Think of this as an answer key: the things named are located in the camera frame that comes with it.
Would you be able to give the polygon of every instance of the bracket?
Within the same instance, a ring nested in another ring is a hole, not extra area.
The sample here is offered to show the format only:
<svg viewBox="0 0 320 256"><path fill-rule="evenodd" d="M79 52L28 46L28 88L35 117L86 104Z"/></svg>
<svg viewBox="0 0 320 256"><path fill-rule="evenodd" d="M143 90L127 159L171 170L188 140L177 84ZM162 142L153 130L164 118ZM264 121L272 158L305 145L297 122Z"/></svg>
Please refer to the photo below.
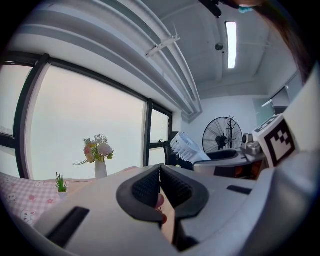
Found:
<svg viewBox="0 0 320 256"><path fill-rule="evenodd" d="M171 35L168 39L162 41L160 44L156 44L155 47L153 47L151 50L149 50L145 56L151 57L153 55L155 55L157 52L159 52L160 50L162 50L165 47L168 47L169 45L173 44L174 42L180 40L180 36L178 34L176 34L175 36Z"/></svg>

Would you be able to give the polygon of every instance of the ceiling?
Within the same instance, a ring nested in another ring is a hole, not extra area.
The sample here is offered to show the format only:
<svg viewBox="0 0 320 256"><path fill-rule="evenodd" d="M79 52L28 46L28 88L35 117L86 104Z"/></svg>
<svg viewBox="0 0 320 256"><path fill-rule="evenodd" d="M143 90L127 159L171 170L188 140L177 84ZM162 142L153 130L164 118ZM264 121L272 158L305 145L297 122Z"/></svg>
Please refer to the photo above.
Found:
<svg viewBox="0 0 320 256"><path fill-rule="evenodd" d="M200 97L266 94L256 74L265 55L270 27L254 11L240 13L220 4L216 18L198 0L142 0L181 39L177 42L197 85ZM225 22L237 23L237 56L228 69ZM223 43L217 51L215 45Z"/></svg>

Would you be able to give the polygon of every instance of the ceiling beam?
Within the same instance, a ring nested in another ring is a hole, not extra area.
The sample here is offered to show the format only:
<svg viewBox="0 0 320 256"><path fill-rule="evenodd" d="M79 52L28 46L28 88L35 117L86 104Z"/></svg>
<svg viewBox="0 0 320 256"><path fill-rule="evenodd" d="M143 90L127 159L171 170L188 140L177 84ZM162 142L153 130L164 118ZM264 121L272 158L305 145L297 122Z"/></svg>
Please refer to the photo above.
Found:
<svg viewBox="0 0 320 256"><path fill-rule="evenodd" d="M214 72L214 78L217 81L221 81L223 77L223 55L222 52L217 51L215 48L217 43L221 43L221 33L217 19L203 5L198 7L196 10L198 11L203 24L204 34L208 38L208 46L212 54L210 60Z"/></svg>
<svg viewBox="0 0 320 256"><path fill-rule="evenodd" d="M210 90L199 92L201 100L212 99L218 97L230 96L248 96L248 95L266 95L261 86L255 81L243 82L238 84L226 85L219 88L211 88Z"/></svg>
<svg viewBox="0 0 320 256"><path fill-rule="evenodd" d="M199 83L197 85L197 88L198 88L199 92L207 92L212 89L217 89L217 88L221 88L221 87L234 86L234 85L245 84L245 83L252 83L255 80L256 79L250 75L234 74L234 75L229 75L220 81L208 80L208 81Z"/></svg>

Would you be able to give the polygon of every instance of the electric fan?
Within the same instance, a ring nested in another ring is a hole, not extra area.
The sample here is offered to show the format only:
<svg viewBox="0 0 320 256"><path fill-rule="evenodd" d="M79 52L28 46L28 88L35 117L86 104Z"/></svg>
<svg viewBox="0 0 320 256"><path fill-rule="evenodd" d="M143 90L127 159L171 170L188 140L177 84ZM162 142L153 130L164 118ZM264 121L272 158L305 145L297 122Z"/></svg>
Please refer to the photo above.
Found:
<svg viewBox="0 0 320 256"><path fill-rule="evenodd" d="M219 117L206 127L202 139L205 153L242 146L242 132L233 117Z"/></svg>

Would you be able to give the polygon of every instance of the small succulent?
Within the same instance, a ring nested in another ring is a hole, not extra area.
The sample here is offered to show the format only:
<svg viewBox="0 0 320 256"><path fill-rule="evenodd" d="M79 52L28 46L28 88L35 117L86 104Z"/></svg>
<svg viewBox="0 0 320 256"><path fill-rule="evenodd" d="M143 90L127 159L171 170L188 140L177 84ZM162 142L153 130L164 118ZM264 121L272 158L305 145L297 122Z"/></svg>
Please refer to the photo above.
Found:
<svg viewBox="0 0 320 256"><path fill-rule="evenodd" d="M64 183L64 177L61 173L58 175L56 172L55 182L55 186L58 188L58 193L67 192L67 183Z"/></svg>

